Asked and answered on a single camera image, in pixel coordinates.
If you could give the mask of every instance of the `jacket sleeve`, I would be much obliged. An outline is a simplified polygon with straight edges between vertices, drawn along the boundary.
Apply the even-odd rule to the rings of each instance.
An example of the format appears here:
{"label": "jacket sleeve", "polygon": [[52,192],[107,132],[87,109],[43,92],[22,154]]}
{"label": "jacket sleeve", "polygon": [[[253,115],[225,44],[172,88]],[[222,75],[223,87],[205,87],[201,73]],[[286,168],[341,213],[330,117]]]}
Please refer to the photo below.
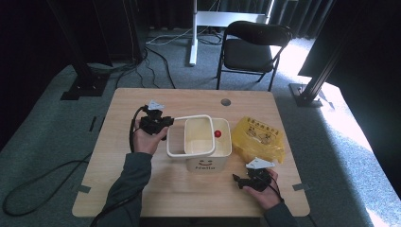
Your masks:
{"label": "jacket sleeve", "polygon": [[110,188],[103,210],[113,206],[134,194],[138,196],[127,204],[116,208],[103,218],[97,226],[139,226],[142,209],[142,194],[148,184],[151,174],[150,154],[134,152],[126,156],[121,176]]}
{"label": "jacket sleeve", "polygon": [[273,206],[263,216],[271,227],[299,227],[297,220],[283,202]]}

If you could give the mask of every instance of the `person's right hand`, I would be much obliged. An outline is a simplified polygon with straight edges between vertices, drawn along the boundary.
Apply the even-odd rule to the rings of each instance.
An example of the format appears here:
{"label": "person's right hand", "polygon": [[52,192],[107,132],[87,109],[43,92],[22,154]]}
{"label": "person's right hand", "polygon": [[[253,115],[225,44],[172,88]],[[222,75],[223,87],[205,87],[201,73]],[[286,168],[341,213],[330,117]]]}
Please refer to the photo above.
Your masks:
{"label": "person's right hand", "polygon": [[[268,169],[268,172],[270,173],[271,177],[274,179],[274,181],[271,181],[271,186],[278,191],[278,185],[277,185],[277,178],[278,174],[274,172],[271,169]],[[262,206],[263,209],[269,210],[273,206],[277,205],[278,203],[281,202],[279,196],[277,193],[275,193],[270,187],[267,187],[264,191],[259,192],[254,190],[251,187],[244,186],[243,189],[248,192],[251,196],[253,196]]]}

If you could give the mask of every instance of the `black folding chair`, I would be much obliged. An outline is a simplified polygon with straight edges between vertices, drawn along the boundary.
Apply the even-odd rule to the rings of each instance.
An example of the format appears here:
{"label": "black folding chair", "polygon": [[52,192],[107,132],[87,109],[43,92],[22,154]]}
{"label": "black folding chair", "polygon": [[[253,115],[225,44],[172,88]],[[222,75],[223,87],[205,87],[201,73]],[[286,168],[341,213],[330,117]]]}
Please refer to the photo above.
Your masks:
{"label": "black folding chair", "polygon": [[[270,91],[280,54],[291,39],[291,30],[286,26],[246,21],[229,24],[224,31],[218,62],[217,90],[220,87],[221,72],[259,75],[259,82],[266,73],[272,71],[268,89]],[[281,47],[274,57],[271,55],[271,45]]]}

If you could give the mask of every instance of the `gray carpet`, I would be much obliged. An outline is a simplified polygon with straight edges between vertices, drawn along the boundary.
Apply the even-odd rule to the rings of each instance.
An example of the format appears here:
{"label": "gray carpet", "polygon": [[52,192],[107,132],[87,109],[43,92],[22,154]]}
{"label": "gray carpet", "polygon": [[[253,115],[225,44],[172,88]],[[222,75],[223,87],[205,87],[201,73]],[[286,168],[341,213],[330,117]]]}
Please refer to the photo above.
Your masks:
{"label": "gray carpet", "polygon": [[[181,31],[153,31],[151,35],[174,32]],[[203,38],[212,42],[217,40]],[[176,88],[215,89],[220,46],[200,43],[197,65],[190,67],[189,44],[190,40],[182,39],[148,47],[168,60]],[[401,202],[340,91],[326,84],[323,87],[326,100],[322,99],[324,106],[318,109],[299,108],[292,98],[288,84],[308,81],[308,78],[298,77],[297,73],[311,45],[313,41],[297,39],[291,42],[283,53],[272,89],[301,179],[310,186],[306,190],[310,216],[320,227],[401,226]],[[93,150],[120,76],[121,73],[111,75],[103,96],[81,97],[77,101],[60,101],[62,93],[68,91],[76,77],[74,69],[68,66],[54,77],[26,121],[0,153],[1,202],[21,183],[65,162],[80,160]],[[266,91],[269,79],[266,76],[260,83],[255,83],[256,76],[223,76],[220,89]],[[173,88],[164,62],[150,51],[148,61],[121,77],[118,87]],[[25,212],[40,204],[75,165],[56,170],[11,197],[10,211]],[[85,168],[86,165],[80,166],[38,211],[19,218],[1,213],[0,226],[89,226],[90,218],[76,218],[71,213],[77,195],[75,186],[80,184]],[[308,217],[297,220],[301,226],[313,226]]]}

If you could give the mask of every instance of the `yellow plastic bag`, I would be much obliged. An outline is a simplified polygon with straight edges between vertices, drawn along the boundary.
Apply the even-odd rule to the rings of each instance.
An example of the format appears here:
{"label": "yellow plastic bag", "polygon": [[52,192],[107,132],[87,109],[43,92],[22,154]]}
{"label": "yellow plastic bag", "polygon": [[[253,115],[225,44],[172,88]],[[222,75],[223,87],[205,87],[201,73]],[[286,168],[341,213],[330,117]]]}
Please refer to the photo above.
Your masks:
{"label": "yellow plastic bag", "polygon": [[269,162],[277,160],[282,164],[286,157],[283,137],[282,131],[248,116],[244,116],[231,133],[234,152],[245,163],[258,157]]}

